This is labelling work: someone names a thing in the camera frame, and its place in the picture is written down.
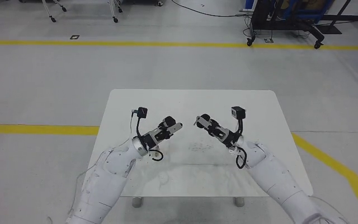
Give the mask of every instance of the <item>gray floor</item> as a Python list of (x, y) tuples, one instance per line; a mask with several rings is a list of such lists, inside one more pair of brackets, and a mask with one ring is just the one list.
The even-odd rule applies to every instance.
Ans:
[[(180, 1), (209, 13), (235, 14), (241, 1)], [(106, 1), (66, 1), (63, 13), (41, 3), (0, 3), (1, 40), (189, 41), (245, 43), (243, 18), (200, 15), (167, 1), (123, 6), (114, 24)], [(357, 45), (357, 24), (328, 45)], [(262, 32), (258, 43), (271, 32)], [(275, 43), (313, 44), (289, 32)], [(356, 51), (0, 45), (0, 124), (99, 125), (114, 88), (238, 89), (276, 92), (289, 127), (358, 172)], [(86, 169), (94, 136), (0, 135), (0, 223), (54, 223), (67, 217), (73, 185)], [(314, 195), (357, 223), (358, 200), (346, 179), (299, 149)], [(121, 198), (104, 223), (291, 223), (271, 199)]]

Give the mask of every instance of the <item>cable on floor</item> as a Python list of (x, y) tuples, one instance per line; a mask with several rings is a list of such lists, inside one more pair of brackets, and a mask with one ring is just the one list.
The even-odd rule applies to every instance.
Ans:
[[(350, 22), (355, 22), (355, 21), (337, 22), (337, 23), (335, 23), (335, 24), (348, 24), (348, 23), (350, 23)], [(330, 24), (331, 24), (331, 23), (329, 23), (329, 24), (314, 24), (314, 25), (312, 25), (312, 26), (330, 25)]]
[(305, 34), (302, 35), (302, 34), (300, 33), (300, 31), (298, 30), (298, 31), (297, 31), (297, 34), (294, 34), (294, 33), (293, 33), (292, 36), (293, 36), (294, 38), (307, 39), (310, 34), (311, 34), (310, 32), (306, 32)]
[(214, 16), (214, 17), (241, 17), (241, 16), (245, 16), (245, 15), (250, 15), (248, 13), (245, 13), (245, 14), (242, 14), (242, 13), (238, 13), (238, 14), (235, 14), (235, 15), (229, 15), (229, 16), (223, 16), (223, 15), (214, 15), (214, 14), (209, 14), (209, 13), (205, 13), (205, 12), (200, 12), (200, 11), (197, 11), (197, 10), (194, 10), (192, 8), (189, 8), (189, 7), (186, 7), (186, 6), (183, 6), (177, 2), (175, 2), (174, 0), (172, 0), (172, 2), (174, 4), (177, 4), (178, 6), (180, 7), (183, 7), (183, 8), (186, 8), (188, 10), (191, 10), (191, 11), (194, 11), (194, 12), (197, 12), (197, 13), (200, 13), (200, 14), (203, 14), (203, 15), (207, 15), (207, 16)]

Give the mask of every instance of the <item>robot forearm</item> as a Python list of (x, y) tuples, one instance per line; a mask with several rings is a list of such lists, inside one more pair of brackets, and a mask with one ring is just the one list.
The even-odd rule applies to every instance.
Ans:
[(319, 207), (303, 192), (287, 168), (262, 144), (238, 141), (247, 152), (246, 168), (254, 181), (274, 199), (294, 223), (318, 223)]
[(127, 151), (105, 151), (100, 156), (90, 178), (84, 185), (70, 224), (102, 223), (115, 205), (124, 189), (127, 176), (135, 165), (135, 160), (143, 158), (147, 152), (138, 150), (137, 138), (131, 139)]
[(223, 128), (207, 114), (198, 116), (196, 124), (217, 138), (232, 154), (237, 155), (239, 169), (246, 168), (254, 181), (285, 210), (297, 224), (318, 224), (321, 220), (329, 223), (346, 223), (343, 219), (321, 210), (300, 188), (289, 170), (279, 159), (259, 143), (247, 142), (242, 136), (242, 119), (245, 110), (232, 107), (232, 116), (238, 120), (238, 130), (231, 132)]
[(136, 130), (138, 136), (131, 139), (128, 146), (104, 151), (101, 154), (93, 173), (84, 184), (81, 200), (73, 215), (70, 214), (68, 218), (69, 224), (101, 224), (119, 199), (136, 159), (143, 158), (152, 151), (153, 147), (169, 139), (173, 133), (182, 128), (181, 123), (176, 123), (169, 116), (159, 124), (158, 128), (141, 136), (138, 130), (139, 120), (146, 117), (147, 111), (145, 108), (139, 108), (138, 111)]

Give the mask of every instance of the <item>white cable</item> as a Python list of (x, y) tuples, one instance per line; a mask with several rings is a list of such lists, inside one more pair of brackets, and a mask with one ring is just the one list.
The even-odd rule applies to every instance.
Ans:
[(329, 205), (331, 208), (333, 208), (336, 212), (338, 212), (338, 214), (340, 214), (341, 217), (339, 217), (341, 220), (343, 220), (345, 223), (347, 224), (350, 224), (348, 219), (346, 219), (346, 217), (344, 215), (342, 215), (341, 212), (339, 212), (333, 205), (329, 204), (328, 202), (326, 202), (325, 200), (323, 200), (322, 198), (318, 198), (318, 197), (315, 197), (315, 196), (309, 196), (311, 198), (315, 198), (315, 199), (318, 199), (320, 200), (321, 202), (324, 202), (325, 204)]
[[(126, 143), (126, 142), (131, 138), (131, 135), (132, 135), (132, 120), (133, 120), (133, 113), (132, 113), (131, 118), (130, 118), (130, 125), (129, 125), (130, 134), (129, 134), (129, 137), (128, 137), (127, 140), (125, 140), (122, 144), (113, 147), (113, 148), (111, 149), (110, 153), (113, 152), (113, 150), (114, 150), (115, 148), (118, 148), (118, 147), (121, 147), (122, 145), (124, 145), (124, 143)], [(107, 151), (107, 150), (104, 150), (104, 151), (100, 154), (100, 156), (99, 156), (98, 159), (96, 160), (95, 164), (93, 164), (93, 165), (92, 165), (90, 168), (88, 168), (85, 172), (82, 172), (82, 173), (78, 174), (78, 176), (76, 177), (76, 184), (75, 184), (75, 186), (74, 186), (73, 200), (72, 200), (72, 204), (71, 204), (71, 209), (68, 211), (68, 215), (70, 215), (71, 212), (73, 211), (73, 205), (74, 205), (74, 201), (75, 201), (75, 199), (76, 199), (76, 193), (77, 193), (78, 178), (79, 178), (80, 176), (82, 176), (83, 174), (87, 173), (90, 169), (92, 169), (92, 168), (98, 163), (98, 161), (100, 160), (102, 154), (103, 154), (104, 152), (106, 152), (106, 151)]]

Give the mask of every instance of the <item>small black square on floor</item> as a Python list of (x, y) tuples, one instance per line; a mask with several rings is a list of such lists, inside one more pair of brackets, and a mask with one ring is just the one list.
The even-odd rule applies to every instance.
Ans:
[(69, 39), (70, 40), (77, 40), (79, 38), (79, 35), (72, 35)]

